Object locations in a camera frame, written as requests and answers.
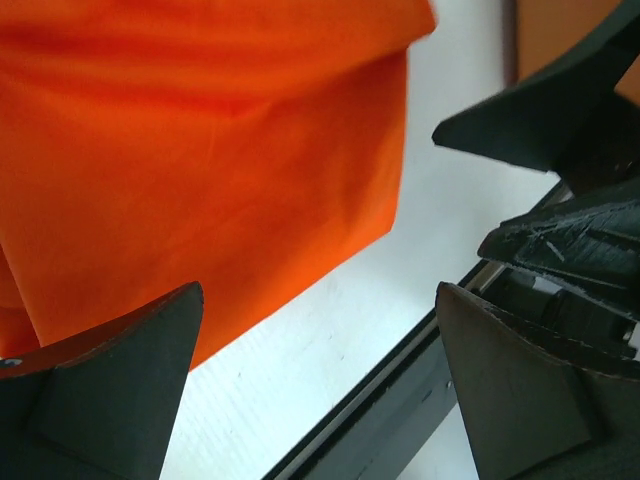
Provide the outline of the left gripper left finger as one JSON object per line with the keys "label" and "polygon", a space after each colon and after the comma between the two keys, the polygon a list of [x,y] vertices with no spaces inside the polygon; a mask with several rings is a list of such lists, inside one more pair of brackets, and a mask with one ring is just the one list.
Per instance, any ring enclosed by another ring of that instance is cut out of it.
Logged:
{"label": "left gripper left finger", "polygon": [[2,478],[158,478],[203,309],[201,285],[189,283],[2,360]]}

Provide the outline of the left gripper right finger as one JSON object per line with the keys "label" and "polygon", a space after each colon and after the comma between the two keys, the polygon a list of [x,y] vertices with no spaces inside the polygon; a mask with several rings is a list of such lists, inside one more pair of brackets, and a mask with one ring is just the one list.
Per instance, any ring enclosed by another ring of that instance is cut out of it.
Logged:
{"label": "left gripper right finger", "polygon": [[436,316],[480,478],[638,478],[638,362],[451,283]]}

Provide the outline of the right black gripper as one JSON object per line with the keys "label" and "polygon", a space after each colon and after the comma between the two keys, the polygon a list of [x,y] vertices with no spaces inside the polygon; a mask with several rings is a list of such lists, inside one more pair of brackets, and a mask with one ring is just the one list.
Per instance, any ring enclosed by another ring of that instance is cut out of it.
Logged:
{"label": "right black gripper", "polygon": [[615,87],[638,55],[639,4],[623,1],[566,53],[432,134],[560,177],[568,200],[502,223],[478,255],[557,284],[544,326],[625,359],[639,356],[639,107]]}

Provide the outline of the orange t-shirt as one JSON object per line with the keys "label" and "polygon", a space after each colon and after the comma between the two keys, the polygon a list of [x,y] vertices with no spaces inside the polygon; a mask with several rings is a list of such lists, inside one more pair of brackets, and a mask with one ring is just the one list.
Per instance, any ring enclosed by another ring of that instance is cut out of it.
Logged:
{"label": "orange t-shirt", "polygon": [[390,231],[427,1],[5,1],[1,354],[197,281],[201,364]]}

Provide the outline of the orange plastic bin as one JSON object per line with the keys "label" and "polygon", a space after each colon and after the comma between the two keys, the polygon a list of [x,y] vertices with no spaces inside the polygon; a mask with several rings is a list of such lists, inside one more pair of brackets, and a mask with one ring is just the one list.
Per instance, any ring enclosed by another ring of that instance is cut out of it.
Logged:
{"label": "orange plastic bin", "polygon": [[617,0],[517,1],[518,79],[524,80],[564,54],[618,5]]}

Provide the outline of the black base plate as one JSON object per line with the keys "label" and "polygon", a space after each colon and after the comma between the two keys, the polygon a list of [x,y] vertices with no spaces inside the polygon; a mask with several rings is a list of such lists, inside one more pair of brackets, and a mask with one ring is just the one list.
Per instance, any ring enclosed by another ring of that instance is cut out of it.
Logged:
{"label": "black base plate", "polygon": [[[532,212],[570,196],[565,186],[558,185]],[[543,315],[561,296],[553,282],[483,258],[454,285],[546,329]],[[269,477],[395,478],[453,408],[460,410],[435,304],[373,372],[269,471]]]}

